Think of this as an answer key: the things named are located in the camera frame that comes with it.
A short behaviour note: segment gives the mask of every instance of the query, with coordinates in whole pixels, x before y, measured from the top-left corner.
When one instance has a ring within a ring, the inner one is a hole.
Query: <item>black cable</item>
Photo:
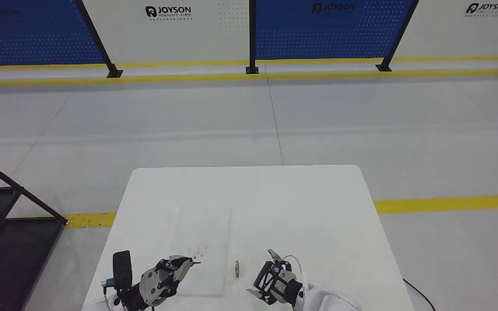
[[[434,308],[432,302],[423,293],[421,293],[420,290],[418,290],[415,286],[411,285],[410,282],[406,281],[404,278],[403,281],[405,281],[406,284],[410,285],[411,288],[415,289],[416,292],[418,292],[423,298],[425,298],[426,301],[430,304],[430,307],[433,308],[433,311],[436,311],[436,308]]]

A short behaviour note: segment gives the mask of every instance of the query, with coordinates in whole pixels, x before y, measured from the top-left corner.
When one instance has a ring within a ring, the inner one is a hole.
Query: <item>wire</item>
[[[297,262],[297,265],[299,266],[299,272],[301,273],[301,281],[303,280],[303,268],[301,267],[301,263],[299,262],[299,259],[296,258],[296,256],[292,255],[291,253],[289,255],[284,256],[282,259],[286,259],[292,257],[294,260]]]
[[[107,295],[106,294],[107,294],[107,288],[104,287],[103,288],[103,299],[106,301],[106,307],[107,307],[107,309],[109,309],[109,311],[112,311],[110,309],[110,307],[109,307],[109,301],[107,300]]]
[[[415,289],[416,292],[418,292],[423,298],[425,298],[426,301],[430,304],[430,307],[433,308],[433,311],[436,311],[436,308],[434,308],[432,302],[423,293],[421,293],[420,290],[418,290],[415,286],[411,285],[410,282],[406,281],[404,278],[403,281],[405,281],[406,284],[410,285],[411,288]]]

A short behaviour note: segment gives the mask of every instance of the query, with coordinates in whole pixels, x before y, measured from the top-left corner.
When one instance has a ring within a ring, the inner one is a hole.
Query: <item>pegboard panel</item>
[[[75,0],[2,0],[0,65],[103,63]]]
[[[219,27],[223,35],[247,36],[249,33],[248,2],[218,2]]]
[[[381,58],[412,0],[257,2],[257,59]]]

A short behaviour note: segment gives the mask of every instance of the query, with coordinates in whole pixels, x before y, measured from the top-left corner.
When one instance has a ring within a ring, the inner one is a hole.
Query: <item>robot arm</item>
[[[350,297],[313,286],[303,286],[288,261],[268,250],[273,261],[267,261],[259,272],[253,288],[247,290],[268,305],[289,303],[296,311],[361,311]]]
[[[130,252],[119,252],[113,256],[114,277],[104,281],[102,287],[104,293],[109,287],[116,290],[114,306],[121,304],[126,311],[142,311],[150,306],[154,309],[177,294],[178,285],[194,264],[200,263],[190,257],[170,256],[144,272],[140,282],[132,286]]]

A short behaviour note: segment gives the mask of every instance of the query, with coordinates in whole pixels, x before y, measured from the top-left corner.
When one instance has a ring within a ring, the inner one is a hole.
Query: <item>yellow floor line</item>
[[[256,61],[257,65],[274,64],[330,64],[330,63],[373,63],[381,62],[382,58],[317,58],[317,59],[275,59]],[[498,56],[451,56],[451,57],[421,57],[421,58],[393,58],[393,62],[433,62],[433,61],[498,61]],[[248,60],[232,61],[163,61],[148,63],[117,63],[118,68],[137,67],[186,67],[186,66],[227,66],[248,65]],[[106,68],[105,64],[81,65],[6,65],[0,66],[0,71],[11,70],[58,70],[58,69],[95,69]]]
[[[147,75],[121,78],[66,78],[1,80],[0,86],[56,86],[85,84],[116,84],[137,82],[203,82],[266,79],[354,79],[354,78],[415,78],[472,75],[498,75],[498,69],[400,70],[395,72],[274,72],[259,75]]]
[[[374,203],[379,214],[462,211],[498,208],[498,196],[435,197],[429,199],[375,201]]]
[[[69,225],[66,226],[66,229],[111,227],[114,218],[116,218],[116,212],[71,214],[64,217],[69,220]]]
[[[379,214],[405,214],[431,211],[468,211],[498,208],[498,196],[487,197],[435,197],[428,199],[375,201]],[[66,229],[111,227],[116,212],[72,214]]]

